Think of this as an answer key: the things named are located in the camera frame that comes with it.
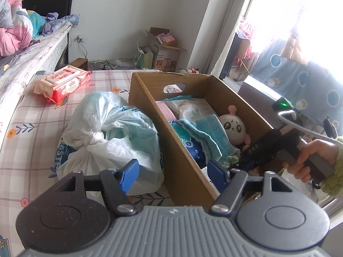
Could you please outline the person's right hand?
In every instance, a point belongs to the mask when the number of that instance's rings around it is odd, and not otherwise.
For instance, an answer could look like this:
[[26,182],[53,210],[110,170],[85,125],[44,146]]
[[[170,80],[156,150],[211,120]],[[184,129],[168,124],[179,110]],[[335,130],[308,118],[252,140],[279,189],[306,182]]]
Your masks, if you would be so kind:
[[308,183],[312,179],[312,169],[305,165],[308,159],[312,160],[315,155],[318,159],[323,160],[327,165],[334,168],[339,152],[340,148],[338,145],[316,139],[301,148],[295,164],[290,165],[287,162],[283,162],[282,165],[295,179]]

